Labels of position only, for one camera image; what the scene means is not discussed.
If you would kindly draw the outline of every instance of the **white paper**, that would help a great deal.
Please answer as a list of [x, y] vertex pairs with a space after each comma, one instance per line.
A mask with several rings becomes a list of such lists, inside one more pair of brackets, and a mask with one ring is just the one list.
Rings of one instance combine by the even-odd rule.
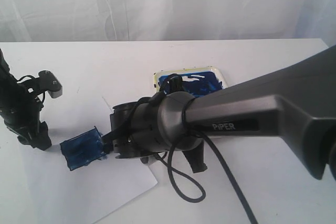
[[115, 159], [115, 154], [70, 172], [59, 143], [94, 126], [106, 134], [111, 112], [92, 90], [46, 102], [41, 120], [49, 126], [52, 147], [44, 152], [20, 147], [40, 223], [96, 222], [157, 183], [139, 159]]

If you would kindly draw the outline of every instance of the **white tabletop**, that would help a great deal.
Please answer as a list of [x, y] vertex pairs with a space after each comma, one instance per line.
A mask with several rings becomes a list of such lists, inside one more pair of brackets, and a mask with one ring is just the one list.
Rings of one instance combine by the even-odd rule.
[[[0, 43], [0, 47], [16, 77], [49, 69], [64, 86], [63, 99], [68, 83], [79, 90], [85, 85], [83, 78], [91, 78], [110, 105], [152, 95], [153, 74], [160, 70], [215, 66], [232, 86], [327, 48], [320, 39], [17, 42]], [[45, 106], [52, 105], [56, 106], [57, 100], [47, 98]], [[1, 123], [0, 134], [4, 131]], [[328, 167], [323, 179], [315, 180], [276, 137], [224, 137], [215, 144], [259, 223], [335, 223], [336, 183]], [[18, 145], [15, 135], [12, 139], [0, 137], [0, 222], [36, 223]], [[98, 223], [249, 223], [208, 147], [205, 163], [207, 171], [192, 175], [207, 192], [203, 202], [183, 201], [170, 185], [165, 167], [156, 162], [150, 169], [158, 185]], [[173, 165], [191, 174], [181, 153], [174, 154]], [[176, 180], [188, 195], [198, 194], [184, 178], [176, 176]]]

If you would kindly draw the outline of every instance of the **blue paint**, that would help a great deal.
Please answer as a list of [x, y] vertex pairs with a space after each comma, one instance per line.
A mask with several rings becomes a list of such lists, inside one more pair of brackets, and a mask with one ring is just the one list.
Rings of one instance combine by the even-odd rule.
[[60, 146], [70, 170], [87, 166], [96, 159], [105, 159], [106, 156], [97, 128], [66, 140]]
[[[183, 73], [180, 76], [186, 76], [188, 79], [197, 79], [194, 81], [183, 81], [182, 85], [186, 92], [192, 94], [194, 97], [202, 97], [207, 94], [223, 89], [222, 82], [216, 78], [213, 72], [195, 72]], [[159, 85], [162, 84], [167, 76], [159, 78]]]

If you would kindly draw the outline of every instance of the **white curtain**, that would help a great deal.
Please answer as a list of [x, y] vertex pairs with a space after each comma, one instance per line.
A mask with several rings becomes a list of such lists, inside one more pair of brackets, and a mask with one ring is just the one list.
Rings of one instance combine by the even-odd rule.
[[322, 38], [336, 0], [0, 0], [0, 41]]

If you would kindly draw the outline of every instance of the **piper logo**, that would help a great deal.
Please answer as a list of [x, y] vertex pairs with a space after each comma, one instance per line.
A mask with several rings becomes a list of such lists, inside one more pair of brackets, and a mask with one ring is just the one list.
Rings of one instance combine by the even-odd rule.
[[213, 123], [212, 128], [215, 131], [235, 131], [235, 125], [233, 123]]

